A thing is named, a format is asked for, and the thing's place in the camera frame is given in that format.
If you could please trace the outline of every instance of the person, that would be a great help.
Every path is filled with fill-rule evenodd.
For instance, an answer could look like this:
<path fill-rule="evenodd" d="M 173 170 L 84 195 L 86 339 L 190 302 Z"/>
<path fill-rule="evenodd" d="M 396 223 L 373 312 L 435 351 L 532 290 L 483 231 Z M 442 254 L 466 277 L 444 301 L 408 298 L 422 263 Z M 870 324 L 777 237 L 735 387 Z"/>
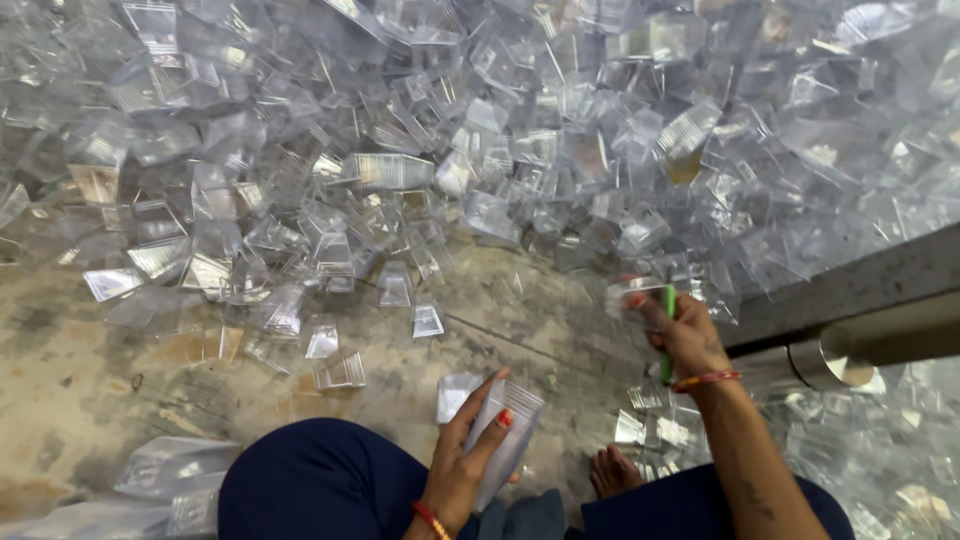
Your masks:
<path fill-rule="evenodd" d="M 662 328 L 649 339 L 673 357 L 679 380 L 732 369 L 702 303 L 679 295 L 673 320 L 655 301 L 635 294 L 632 308 Z M 487 462 L 510 430 L 511 411 L 497 415 L 469 452 L 463 446 L 493 381 L 509 373 L 500 368 L 441 429 L 429 470 L 383 437 L 341 420 L 307 420 L 266 435 L 224 479 L 220 537 L 504 537 L 502 516 L 490 535 L 490 509 L 480 519 L 470 512 Z M 586 538 L 853 540 L 836 500 L 787 469 L 739 380 L 693 384 L 689 392 L 701 410 L 714 463 L 644 483 L 614 445 L 600 450 L 589 472 L 598 500 L 582 506 Z M 414 502 L 426 512 L 414 512 Z M 507 535 L 559 539 L 562 512 L 560 521 L 559 528 L 543 520 L 525 528 L 517 521 L 506 527 Z"/>

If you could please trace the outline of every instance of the bare foot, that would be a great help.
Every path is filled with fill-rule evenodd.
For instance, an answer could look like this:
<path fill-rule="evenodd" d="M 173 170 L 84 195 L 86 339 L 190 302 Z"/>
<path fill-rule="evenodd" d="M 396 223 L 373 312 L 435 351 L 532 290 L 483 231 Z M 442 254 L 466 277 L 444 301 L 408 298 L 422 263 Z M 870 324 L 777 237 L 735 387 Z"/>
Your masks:
<path fill-rule="evenodd" d="M 590 459 L 590 482 L 597 490 L 597 499 L 601 500 L 645 483 L 633 461 L 621 454 L 614 445 Z"/>

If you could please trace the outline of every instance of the tattoo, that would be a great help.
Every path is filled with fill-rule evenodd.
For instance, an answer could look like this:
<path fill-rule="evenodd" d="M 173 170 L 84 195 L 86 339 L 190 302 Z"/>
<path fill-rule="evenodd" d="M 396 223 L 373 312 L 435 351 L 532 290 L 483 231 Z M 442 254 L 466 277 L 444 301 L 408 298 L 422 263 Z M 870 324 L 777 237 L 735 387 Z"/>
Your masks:
<path fill-rule="evenodd" d="M 716 341 L 706 338 L 704 340 L 704 349 L 707 350 L 707 353 L 713 356 L 726 356 L 727 351 L 723 348 L 723 345 L 720 345 Z"/>
<path fill-rule="evenodd" d="M 770 521 L 777 521 L 777 518 L 774 516 L 774 510 L 763 499 L 756 493 L 754 485 L 751 484 L 748 480 L 743 481 L 743 491 L 747 495 L 747 501 L 753 505 L 754 510 L 763 515 Z"/>

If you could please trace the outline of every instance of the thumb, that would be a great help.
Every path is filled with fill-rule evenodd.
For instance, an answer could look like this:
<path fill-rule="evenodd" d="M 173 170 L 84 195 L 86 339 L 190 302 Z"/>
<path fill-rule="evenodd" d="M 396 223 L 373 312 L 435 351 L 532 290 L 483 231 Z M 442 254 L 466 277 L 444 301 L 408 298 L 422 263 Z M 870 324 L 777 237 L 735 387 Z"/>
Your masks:
<path fill-rule="evenodd" d="M 478 466 L 486 468 L 491 455 L 496 452 L 496 449 L 500 448 L 503 439 L 507 438 L 507 433 L 510 432 L 510 425 L 513 422 L 514 412 L 509 408 L 501 410 L 477 437 L 477 442 L 467 454 L 467 459 L 476 461 Z"/>

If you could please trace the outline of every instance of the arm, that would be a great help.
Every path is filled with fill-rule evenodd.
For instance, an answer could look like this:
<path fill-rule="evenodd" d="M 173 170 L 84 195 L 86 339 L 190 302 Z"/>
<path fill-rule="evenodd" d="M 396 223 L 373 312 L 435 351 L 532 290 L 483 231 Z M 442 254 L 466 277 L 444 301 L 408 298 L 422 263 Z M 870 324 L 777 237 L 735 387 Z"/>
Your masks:
<path fill-rule="evenodd" d="M 663 328 L 651 335 L 650 342 L 673 357 L 678 378 L 732 369 L 702 303 L 679 296 L 676 321 L 650 299 L 636 299 L 635 305 L 644 318 Z M 829 540 L 740 381 L 696 384 L 690 395 L 707 427 L 737 539 Z"/>
<path fill-rule="evenodd" d="M 426 486 L 420 500 L 437 516 L 437 520 L 446 529 L 451 538 L 467 523 L 473 500 L 480 489 L 480 480 L 487 470 L 487 462 L 507 437 L 514 414 L 509 408 L 500 411 L 486 428 L 480 432 L 473 448 L 464 453 L 464 442 L 470 434 L 476 415 L 495 380 L 506 379 L 510 368 L 501 367 L 479 388 L 473 391 L 457 411 L 449 424 L 441 428 L 437 448 L 433 452 L 433 462 L 427 473 Z M 514 474 L 510 482 L 519 477 Z M 437 534 L 418 514 L 413 516 L 410 528 L 402 540 L 436 540 Z"/>
<path fill-rule="evenodd" d="M 828 540 L 738 380 L 691 387 L 739 540 Z"/>

